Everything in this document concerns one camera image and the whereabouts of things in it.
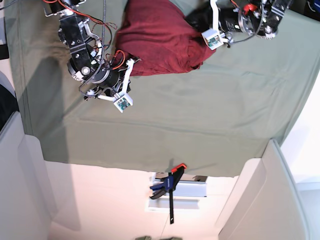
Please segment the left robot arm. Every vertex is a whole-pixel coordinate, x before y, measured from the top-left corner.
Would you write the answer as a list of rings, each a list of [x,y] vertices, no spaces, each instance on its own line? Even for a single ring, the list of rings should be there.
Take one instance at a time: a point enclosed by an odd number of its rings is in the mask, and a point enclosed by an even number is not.
[[[243,6],[232,1],[233,7],[219,8],[211,0],[212,20],[202,32],[205,44],[213,51],[226,45],[246,42],[254,37],[271,40],[278,34],[278,27],[291,0],[250,0]]]

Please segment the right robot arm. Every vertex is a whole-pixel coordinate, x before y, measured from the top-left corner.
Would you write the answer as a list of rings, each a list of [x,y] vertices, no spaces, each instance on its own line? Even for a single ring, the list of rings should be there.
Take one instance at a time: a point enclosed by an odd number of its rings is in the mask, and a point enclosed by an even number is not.
[[[116,35],[112,58],[107,58],[105,35],[92,32],[89,23],[104,31],[111,24],[77,10],[77,0],[49,0],[52,15],[59,16],[58,35],[70,51],[71,76],[92,88],[84,99],[112,102],[123,112],[133,105],[129,96],[131,76],[181,74],[197,70],[213,51],[200,32],[189,25],[169,0],[129,0]]]

